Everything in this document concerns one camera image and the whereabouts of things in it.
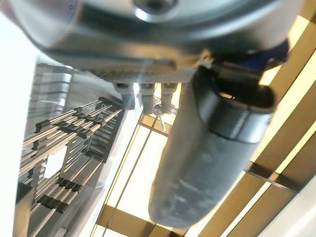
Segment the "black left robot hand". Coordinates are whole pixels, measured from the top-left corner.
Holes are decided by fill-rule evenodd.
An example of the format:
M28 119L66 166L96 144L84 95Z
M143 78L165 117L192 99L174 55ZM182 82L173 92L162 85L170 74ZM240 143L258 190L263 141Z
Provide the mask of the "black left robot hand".
M145 112L183 84L149 200L150 218L186 229L248 164L277 106L259 83L284 63L301 0L10 0L6 14L52 59L116 85Z

